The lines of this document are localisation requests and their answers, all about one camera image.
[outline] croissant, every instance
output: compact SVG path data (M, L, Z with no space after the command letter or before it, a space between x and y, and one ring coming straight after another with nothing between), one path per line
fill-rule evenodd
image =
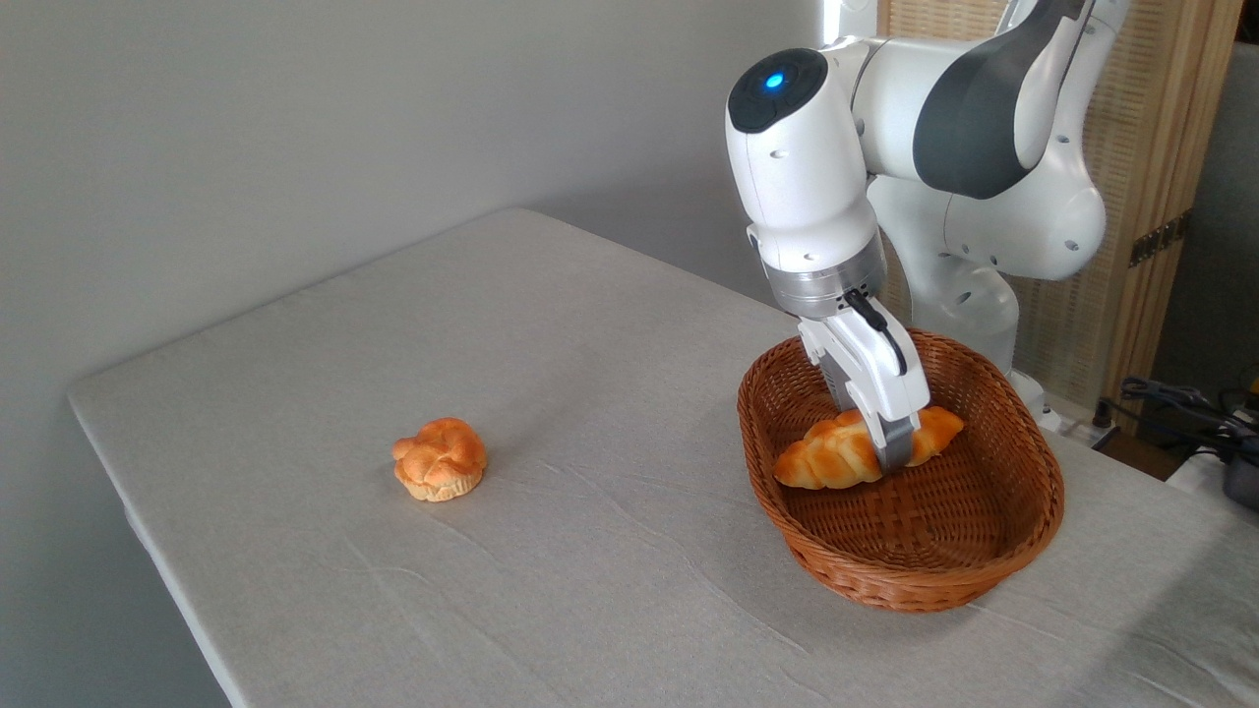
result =
M458 418L424 423L415 437L394 442L393 457L398 481L423 501L446 501L472 491L487 462L481 437Z
M944 451L966 425L962 418L932 406L918 412L922 427L913 433L914 450L906 467L922 465ZM879 456L860 411L845 411L821 421L793 442L774 464L774 479L803 489L847 489L883 476Z

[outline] white wall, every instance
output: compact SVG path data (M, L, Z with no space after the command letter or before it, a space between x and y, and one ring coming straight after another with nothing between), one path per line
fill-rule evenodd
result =
M67 385L531 205L767 299L721 110L816 0L14 0L0 705L223 703ZM180 471L171 470L171 474Z

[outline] black hinge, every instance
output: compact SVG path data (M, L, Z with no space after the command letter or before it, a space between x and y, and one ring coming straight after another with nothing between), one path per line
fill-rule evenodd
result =
M1142 261L1153 258L1160 251L1166 251L1172 243L1185 238L1192 213L1192 209L1187 209L1183 214L1132 242L1132 254L1128 257L1128 267L1138 266Z

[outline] white tablecloth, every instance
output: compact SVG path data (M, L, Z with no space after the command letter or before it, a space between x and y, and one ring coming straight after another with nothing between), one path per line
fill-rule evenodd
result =
M509 210L71 399L238 705L1259 704L1259 530L1063 438L1061 530L969 606L813 581L734 408L793 331ZM441 416L490 467L424 504L390 446Z

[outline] brown wicker basket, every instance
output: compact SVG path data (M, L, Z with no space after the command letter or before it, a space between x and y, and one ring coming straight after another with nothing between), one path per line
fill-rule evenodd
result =
M739 422L752 488L806 571L862 605L934 612L992 590L1049 544L1063 520L1063 475L996 367L952 339L910 335L932 403L966 421L929 462L842 490L781 485L778 455L837 414L798 338L744 375Z

